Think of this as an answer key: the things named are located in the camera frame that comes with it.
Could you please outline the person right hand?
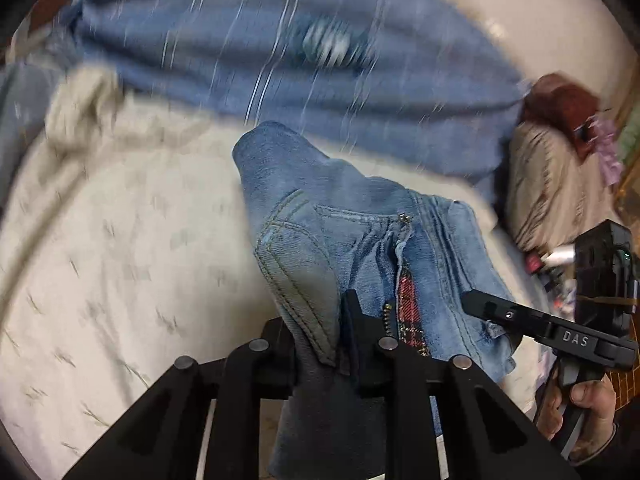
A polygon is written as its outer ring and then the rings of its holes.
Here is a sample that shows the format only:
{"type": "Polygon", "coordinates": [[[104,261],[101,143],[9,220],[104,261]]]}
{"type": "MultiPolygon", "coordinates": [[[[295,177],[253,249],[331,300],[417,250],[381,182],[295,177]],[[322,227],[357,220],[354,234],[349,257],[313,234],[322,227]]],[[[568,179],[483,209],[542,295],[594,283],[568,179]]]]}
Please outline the person right hand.
{"type": "MultiPolygon", "coordinates": [[[[557,385],[551,386],[542,398],[535,425],[548,440],[562,426],[561,402],[562,392],[557,385]]],[[[579,462],[597,454],[614,436],[616,394],[612,382],[604,376],[601,380],[574,385],[570,390],[570,402],[586,411],[582,432],[570,453],[572,460],[579,462]]]]}

